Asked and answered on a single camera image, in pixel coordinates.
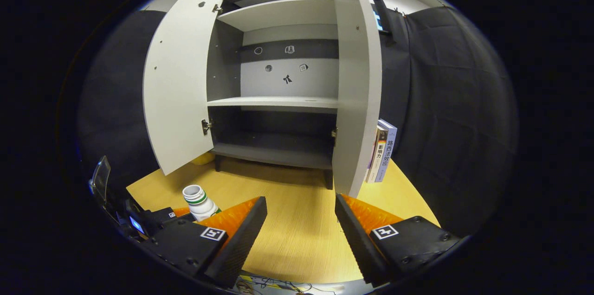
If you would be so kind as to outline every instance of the open cabinet door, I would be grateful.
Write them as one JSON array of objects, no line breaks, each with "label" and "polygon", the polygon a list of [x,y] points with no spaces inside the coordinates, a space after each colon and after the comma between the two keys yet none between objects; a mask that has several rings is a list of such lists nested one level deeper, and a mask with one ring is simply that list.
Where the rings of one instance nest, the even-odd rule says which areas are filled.
[{"label": "open cabinet door", "polygon": [[142,82],[144,119],[165,175],[213,148],[206,106],[208,45],[223,0],[178,0],[148,48]]},{"label": "open cabinet door", "polygon": [[381,48],[369,0],[334,0],[339,41],[336,193],[359,194],[380,115]]}]

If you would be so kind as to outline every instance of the cabinet shelf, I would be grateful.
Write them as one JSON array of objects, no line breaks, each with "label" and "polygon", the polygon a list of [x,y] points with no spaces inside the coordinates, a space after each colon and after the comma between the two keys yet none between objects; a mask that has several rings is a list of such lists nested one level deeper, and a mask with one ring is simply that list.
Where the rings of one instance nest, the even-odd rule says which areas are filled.
[{"label": "cabinet shelf", "polygon": [[267,27],[336,24],[333,0],[277,0],[221,14],[218,20],[240,31]]},{"label": "cabinet shelf", "polygon": [[295,134],[235,132],[214,143],[221,156],[284,166],[332,169],[332,139]]},{"label": "cabinet shelf", "polygon": [[338,100],[333,98],[317,98],[311,96],[238,96],[221,100],[208,101],[212,106],[281,106],[281,107],[315,107],[319,109],[337,109]]}]

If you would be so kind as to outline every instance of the sticker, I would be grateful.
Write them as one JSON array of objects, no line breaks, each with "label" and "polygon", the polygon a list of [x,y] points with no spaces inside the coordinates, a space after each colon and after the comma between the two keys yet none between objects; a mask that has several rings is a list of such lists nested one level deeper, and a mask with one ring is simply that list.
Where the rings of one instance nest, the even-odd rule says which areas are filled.
[{"label": "sticker", "polygon": [[204,232],[202,232],[202,235],[200,235],[200,237],[210,240],[216,240],[218,242],[221,240],[221,238],[223,238],[224,234],[225,230],[208,227],[206,228],[206,230],[204,230]]},{"label": "sticker", "polygon": [[391,225],[385,225],[384,227],[373,229],[373,232],[379,239],[385,239],[398,234],[398,231]]}]

